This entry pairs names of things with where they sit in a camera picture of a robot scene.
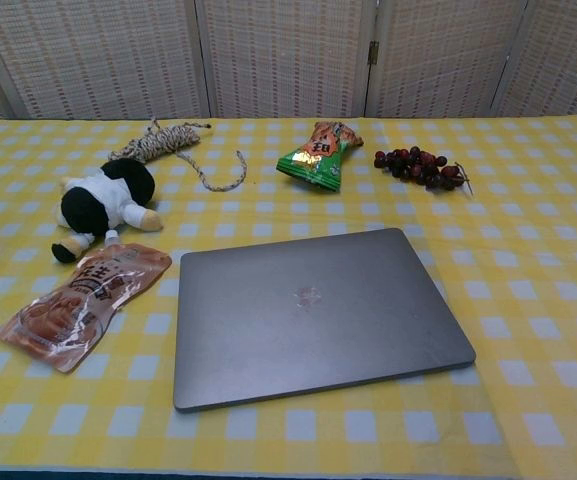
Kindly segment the silver laptop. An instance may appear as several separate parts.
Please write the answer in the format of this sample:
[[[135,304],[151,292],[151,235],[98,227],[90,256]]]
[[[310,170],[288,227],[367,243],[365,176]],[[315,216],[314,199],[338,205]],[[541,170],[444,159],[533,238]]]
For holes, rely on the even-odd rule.
[[[187,253],[182,412],[462,368],[476,353],[397,228]]]

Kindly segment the green orange snack bag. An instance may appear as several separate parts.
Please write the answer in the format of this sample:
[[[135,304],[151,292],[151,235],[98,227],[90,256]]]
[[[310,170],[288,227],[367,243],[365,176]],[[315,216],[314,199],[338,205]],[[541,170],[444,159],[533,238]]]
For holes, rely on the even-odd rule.
[[[280,157],[276,169],[317,187],[338,192],[344,152],[363,144],[362,137],[344,123],[319,121],[315,123],[309,140]]]

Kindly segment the dark red grape bunch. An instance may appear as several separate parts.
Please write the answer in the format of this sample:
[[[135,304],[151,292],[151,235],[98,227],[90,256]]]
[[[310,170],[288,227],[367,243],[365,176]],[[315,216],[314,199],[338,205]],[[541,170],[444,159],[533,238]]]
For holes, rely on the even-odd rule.
[[[471,180],[462,164],[450,163],[446,156],[435,155],[417,145],[408,149],[377,151],[373,166],[395,179],[415,183],[433,193],[465,187],[470,195],[474,194]]]

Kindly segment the woven folding screen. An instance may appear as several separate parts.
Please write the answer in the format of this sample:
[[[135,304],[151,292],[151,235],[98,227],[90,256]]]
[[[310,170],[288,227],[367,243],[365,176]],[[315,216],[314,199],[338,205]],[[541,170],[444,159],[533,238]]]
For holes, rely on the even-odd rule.
[[[577,114],[577,0],[0,0],[0,119]]]

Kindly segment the black white plush cow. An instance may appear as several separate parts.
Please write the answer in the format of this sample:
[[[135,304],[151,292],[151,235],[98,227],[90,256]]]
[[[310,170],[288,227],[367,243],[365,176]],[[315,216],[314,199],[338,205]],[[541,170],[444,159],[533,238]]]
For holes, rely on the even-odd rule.
[[[64,179],[56,218],[71,233],[51,245],[54,258],[73,263],[97,238],[120,225],[145,232],[161,230],[160,215],[147,207],[154,192],[150,171],[131,159],[110,160],[92,175]]]

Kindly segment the orange sausage snack packet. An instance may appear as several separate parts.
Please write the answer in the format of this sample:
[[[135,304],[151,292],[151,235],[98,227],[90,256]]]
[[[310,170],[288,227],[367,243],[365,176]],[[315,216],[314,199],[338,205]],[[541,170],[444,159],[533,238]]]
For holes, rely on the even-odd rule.
[[[88,255],[67,282],[33,300],[0,327],[0,341],[61,373],[74,370],[124,304],[149,289],[171,257],[140,244],[114,244]]]

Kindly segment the yellow white checked tablecloth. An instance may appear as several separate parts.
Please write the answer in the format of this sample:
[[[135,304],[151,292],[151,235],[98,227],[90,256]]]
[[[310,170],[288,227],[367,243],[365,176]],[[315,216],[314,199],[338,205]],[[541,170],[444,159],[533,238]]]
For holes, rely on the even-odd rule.
[[[467,369],[184,415],[172,404],[178,271],[129,303],[71,375],[0,343],[0,469],[332,477],[577,480],[577,116],[354,119],[364,144],[342,188],[277,172],[310,119],[213,120],[182,160],[152,165],[155,235],[191,250],[402,229],[472,342]],[[50,252],[63,176],[93,172],[142,121],[0,121],[0,325],[69,274]],[[373,166],[417,145],[462,164],[466,188],[430,192]]]

